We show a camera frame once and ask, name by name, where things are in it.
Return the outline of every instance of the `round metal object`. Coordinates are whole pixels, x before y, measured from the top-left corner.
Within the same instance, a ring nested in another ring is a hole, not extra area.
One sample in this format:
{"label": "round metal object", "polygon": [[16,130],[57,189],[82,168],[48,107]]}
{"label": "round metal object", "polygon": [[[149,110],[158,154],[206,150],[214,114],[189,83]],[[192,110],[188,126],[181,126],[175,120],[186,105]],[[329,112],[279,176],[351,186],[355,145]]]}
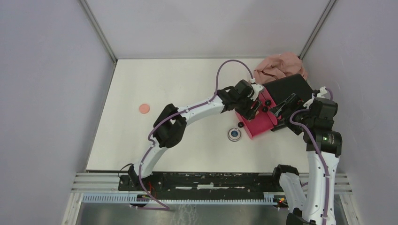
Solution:
{"label": "round metal object", "polygon": [[232,142],[237,142],[242,137],[242,133],[238,128],[232,128],[228,131],[228,139]]}

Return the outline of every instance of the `orange circle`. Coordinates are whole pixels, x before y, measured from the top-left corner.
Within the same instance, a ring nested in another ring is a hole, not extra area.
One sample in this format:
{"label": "orange circle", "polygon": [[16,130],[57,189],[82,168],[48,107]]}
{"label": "orange circle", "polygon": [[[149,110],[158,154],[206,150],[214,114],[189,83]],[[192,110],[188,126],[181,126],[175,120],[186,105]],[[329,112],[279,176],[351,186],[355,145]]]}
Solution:
{"label": "orange circle", "polygon": [[147,114],[151,108],[148,104],[142,104],[139,106],[139,112],[142,114]]}

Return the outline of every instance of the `purple cable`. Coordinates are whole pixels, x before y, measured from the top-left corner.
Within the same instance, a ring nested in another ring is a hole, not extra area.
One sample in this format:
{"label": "purple cable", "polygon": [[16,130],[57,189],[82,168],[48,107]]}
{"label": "purple cable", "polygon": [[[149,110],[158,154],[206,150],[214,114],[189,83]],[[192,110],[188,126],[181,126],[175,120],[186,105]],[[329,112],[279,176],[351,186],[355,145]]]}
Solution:
{"label": "purple cable", "polygon": [[[319,156],[319,159],[322,162],[323,168],[325,169],[325,178],[326,178],[326,192],[325,192],[325,205],[323,206],[323,213],[324,213],[324,217],[328,217],[328,208],[329,208],[329,186],[330,186],[330,180],[329,180],[329,170],[328,170],[328,166],[326,165],[325,159],[322,156],[321,151],[319,150],[318,145],[316,144],[315,138],[312,135],[311,131],[308,129],[308,127],[302,123],[297,123],[293,121],[293,117],[297,114],[297,113],[302,113],[302,112],[307,112],[307,109],[301,109],[301,110],[297,110],[295,111],[289,121],[291,124],[293,125],[297,125],[302,127],[308,134],[309,138],[311,139],[312,145],[315,147],[315,151]],[[326,225],[326,219],[322,219],[322,225]]]}
{"label": "purple cable", "polygon": [[159,205],[163,206],[164,208],[156,207],[156,208],[138,208],[138,209],[142,209],[142,210],[162,210],[162,211],[169,211],[169,210],[170,210],[170,207],[169,207],[169,206],[167,206],[166,204],[160,202],[160,201],[157,200],[155,197],[153,197],[153,196],[151,195],[151,193],[145,188],[145,186],[144,186],[144,184],[143,184],[143,182],[142,182],[142,176],[141,176],[141,167],[142,167],[142,163],[144,163],[144,160],[145,160],[146,156],[148,156],[149,152],[152,150],[153,146],[155,145],[155,141],[151,139],[151,136],[154,134],[154,132],[155,132],[163,123],[165,123],[165,122],[168,121],[169,119],[171,119],[171,118],[173,118],[173,117],[175,117],[175,116],[178,116],[178,115],[180,115],[180,114],[182,114],[182,113],[185,113],[185,112],[187,112],[187,111],[189,111],[189,110],[192,110],[192,109],[201,107],[201,106],[203,106],[203,105],[206,105],[208,102],[213,101],[213,100],[215,99],[215,97],[217,96],[217,90],[218,90],[218,76],[220,75],[221,68],[222,68],[225,64],[227,64],[228,62],[238,62],[238,63],[242,64],[242,65],[243,65],[244,67],[246,67],[246,69],[249,71],[250,77],[251,77],[252,79],[254,78],[252,72],[251,72],[250,69],[249,69],[249,67],[248,67],[244,62],[239,61],[239,60],[227,60],[227,61],[223,62],[223,63],[220,65],[220,67],[218,68],[217,76],[216,76],[216,78],[215,78],[215,92],[214,92],[214,95],[211,97],[210,100],[205,101],[205,102],[203,102],[203,103],[200,103],[200,104],[198,104],[198,105],[194,105],[194,106],[192,106],[192,107],[190,107],[190,108],[188,108],[188,109],[186,109],[186,110],[183,110],[183,111],[174,113],[174,114],[168,116],[167,118],[165,118],[164,120],[162,120],[158,125],[156,125],[156,126],[153,128],[153,130],[152,130],[152,131],[149,133],[149,135],[148,135],[148,140],[149,140],[150,142],[152,142],[152,144],[151,144],[151,146],[149,147],[149,149],[146,151],[146,153],[144,154],[144,156],[142,157],[142,160],[141,160],[141,162],[140,162],[140,164],[139,164],[139,168],[138,168],[138,179],[139,179],[139,183],[141,184],[142,189],[146,192],[146,194],[147,194],[149,197],[151,197],[155,202],[157,202]]}
{"label": "purple cable", "polygon": [[326,88],[326,90],[329,92],[330,94],[330,99],[333,101],[333,92],[330,88]]}

